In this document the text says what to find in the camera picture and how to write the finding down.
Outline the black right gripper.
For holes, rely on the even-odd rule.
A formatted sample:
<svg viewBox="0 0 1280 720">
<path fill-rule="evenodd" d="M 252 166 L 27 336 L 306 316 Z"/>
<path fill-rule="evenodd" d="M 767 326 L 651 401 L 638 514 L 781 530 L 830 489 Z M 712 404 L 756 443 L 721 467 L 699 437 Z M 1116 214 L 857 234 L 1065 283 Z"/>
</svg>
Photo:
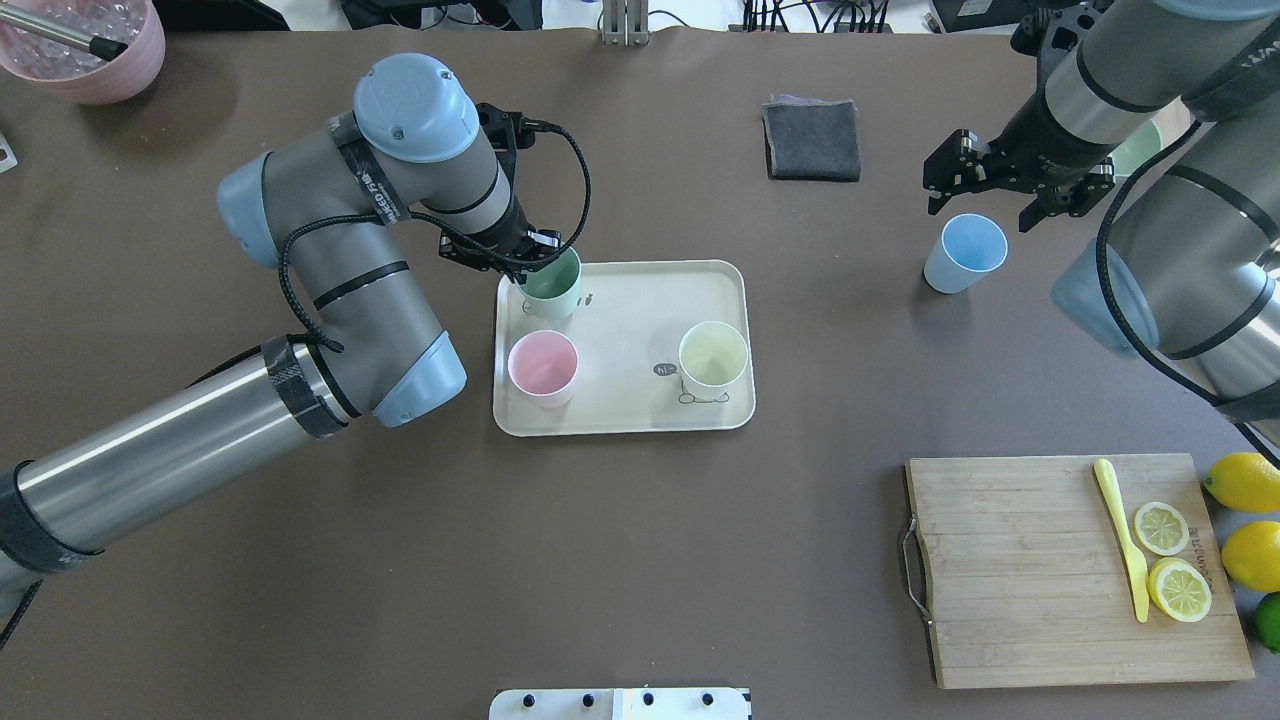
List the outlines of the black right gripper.
<svg viewBox="0 0 1280 720">
<path fill-rule="evenodd" d="M 1115 147 L 1064 129 L 1044 96 L 1034 95 L 989 143 L 956 129 L 924 160 L 927 211 L 936 217 L 959 195 L 1012 190 L 1034 195 L 1019 213 L 1021 233 L 1051 217 L 1084 217 L 1116 186 L 1114 161 L 1103 160 Z"/>
</svg>

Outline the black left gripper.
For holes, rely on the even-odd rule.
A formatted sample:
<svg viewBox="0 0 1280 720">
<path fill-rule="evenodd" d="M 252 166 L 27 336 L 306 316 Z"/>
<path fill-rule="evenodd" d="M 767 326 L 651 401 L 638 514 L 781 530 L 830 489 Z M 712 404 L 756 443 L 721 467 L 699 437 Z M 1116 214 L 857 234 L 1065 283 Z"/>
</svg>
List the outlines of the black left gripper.
<svg viewBox="0 0 1280 720">
<path fill-rule="evenodd" d="M 531 228 L 524 209 L 509 205 L 495 224 L 471 232 L 470 237 L 442 232 L 439 256 L 477 272 L 499 273 L 513 284 L 520 284 L 521 269 L 515 260 L 526 263 L 536 256 L 553 256 L 559 252 L 561 245 L 561 232 Z"/>
</svg>

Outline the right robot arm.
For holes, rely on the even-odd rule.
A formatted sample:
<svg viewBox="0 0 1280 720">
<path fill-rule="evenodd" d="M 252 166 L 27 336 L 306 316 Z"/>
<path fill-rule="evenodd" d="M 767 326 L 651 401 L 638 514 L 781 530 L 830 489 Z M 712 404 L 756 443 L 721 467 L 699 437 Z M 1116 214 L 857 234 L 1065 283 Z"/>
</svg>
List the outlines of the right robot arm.
<svg viewBox="0 0 1280 720">
<path fill-rule="evenodd" d="M 594 258 L 724 255 L 753 304 L 760 446 L 905 457 L 1203 456 L 1243 439 L 1212 398 L 1277 379 L 1277 354 L 1225 343 L 1174 378 L 1115 357 L 1056 305 L 1080 272 L 1140 287 L 1152 350 L 1212 340 L 1265 282 L 1277 237 L 1277 109 L 1206 131 L 1123 210 L 1018 231 L 1021 195 L 925 210 L 922 163 L 952 129 L 996 132 L 1030 96 L 1028 58 L 989 35 L 730 33 L 722 1 L 659 5 L 645 47 L 598 47 L 593 3 L 554 1 L 553 38 L 588 47 L 538 79 L 595 179 Z"/>
</svg>

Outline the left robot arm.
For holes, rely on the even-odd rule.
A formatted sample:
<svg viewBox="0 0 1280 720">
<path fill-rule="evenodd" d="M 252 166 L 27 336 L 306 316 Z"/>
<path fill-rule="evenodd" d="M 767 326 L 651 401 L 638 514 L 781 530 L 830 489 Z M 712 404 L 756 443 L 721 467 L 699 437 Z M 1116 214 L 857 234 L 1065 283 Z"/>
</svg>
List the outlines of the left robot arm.
<svg viewBox="0 0 1280 720">
<path fill-rule="evenodd" d="M 493 109 L 440 60 L 401 53 L 352 108 L 218 187 L 230 236 L 273 269 L 300 334 L 224 363 L 151 407 L 3 473 L 3 610 L 44 579 L 237 477 L 371 415 L 399 427 L 467 380 L 390 228 L 420 204 L 440 254 L 507 275 L 554 252 L 525 220 Z"/>
</svg>

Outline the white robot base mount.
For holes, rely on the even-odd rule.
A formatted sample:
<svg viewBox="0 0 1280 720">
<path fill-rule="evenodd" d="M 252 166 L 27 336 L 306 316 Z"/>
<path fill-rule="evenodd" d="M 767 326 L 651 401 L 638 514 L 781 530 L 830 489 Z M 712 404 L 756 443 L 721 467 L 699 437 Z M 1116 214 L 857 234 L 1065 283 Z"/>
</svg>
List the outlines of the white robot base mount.
<svg viewBox="0 0 1280 720">
<path fill-rule="evenodd" d="M 489 719 L 751 719 L 750 691 L 733 687 L 507 689 Z"/>
</svg>

